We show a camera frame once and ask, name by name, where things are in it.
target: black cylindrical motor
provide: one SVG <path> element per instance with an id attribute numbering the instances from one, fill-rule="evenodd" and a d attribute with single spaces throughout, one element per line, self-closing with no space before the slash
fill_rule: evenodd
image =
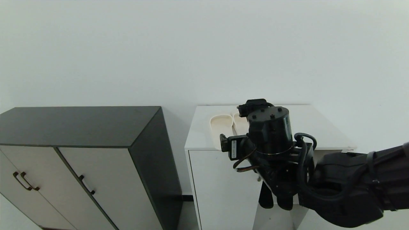
<path id="1" fill-rule="evenodd" d="M 271 106 L 251 112 L 247 116 L 249 138 L 258 146 L 257 153 L 264 159 L 289 154 L 293 148 L 288 109 Z"/>

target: wire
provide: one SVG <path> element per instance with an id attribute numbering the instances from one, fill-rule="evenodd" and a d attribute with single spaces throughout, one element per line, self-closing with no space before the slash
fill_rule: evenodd
<path id="1" fill-rule="evenodd" d="M 245 157 L 243 157 L 242 159 L 236 161 L 236 162 L 233 164 L 233 169 L 235 169 L 237 172 L 246 172 L 246 171 L 250 171 L 250 170 L 259 168 L 259 166 L 257 166 L 257 165 L 256 165 L 256 166 L 243 167 L 243 168 L 237 168 L 237 166 L 238 166 L 241 162 L 243 162 L 245 159 L 249 158 L 256 150 L 257 150 L 257 147 L 254 148 L 253 151 L 251 151 L 251 152 L 250 152 L 249 154 L 247 154 Z"/>

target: cabinet door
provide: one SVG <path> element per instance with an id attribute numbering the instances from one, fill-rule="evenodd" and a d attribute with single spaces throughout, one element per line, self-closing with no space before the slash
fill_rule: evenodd
<path id="1" fill-rule="evenodd" d="M 202 230 L 253 229 L 262 182 L 253 171 L 238 173 L 221 151 L 189 151 Z M 243 161 L 240 167 L 250 166 Z"/>
<path id="2" fill-rule="evenodd" d="M 16 208 L 30 218 L 40 227 L 75 230 L 75 228 L 50 204 L 38 191 L 28 191 L 14 178 L 13 173 L 18 172 L 17 179 L 28 188 L 20 174 L 23 171 L 16 167 L 0 151 L 0 192 Z"/>
<path id="3" fill-rule="evenodd" d="M 1 146 L 33 186 L 79 230 L 114 230 L 51 147 Z"/>
<path id="4" fill-rule="evenodd" d="M 120 230 L 161 230 L 127 149 L 59 148 Z"/>

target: cabinet top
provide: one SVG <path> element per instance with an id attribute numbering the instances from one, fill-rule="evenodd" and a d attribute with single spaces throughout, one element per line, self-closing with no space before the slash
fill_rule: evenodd
<path id="1" fill-rule="evenodd" d="M 16 107 L 0 114 L 0 145 L 128 148 L 160 106 Z"/>
<path id="2" fill-rule="evenodd" d="M 311 105 L 277 105 L 290 111 L 291 130 L 317 139 L 317 150 L 352 150 L 356 145 Z M 196 107 L 185 150 L 216 150 L 210 134 L 210 119 L 219 114 L 237 113 L 237 106 Z"/>

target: label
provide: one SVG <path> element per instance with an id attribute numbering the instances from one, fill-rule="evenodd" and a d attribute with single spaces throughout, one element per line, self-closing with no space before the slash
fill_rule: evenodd
<path id="1" fill-rule="evenodd" d="M 236 158 L 237 157 L 237 140 L 231 141 L 231 157 Z"/>

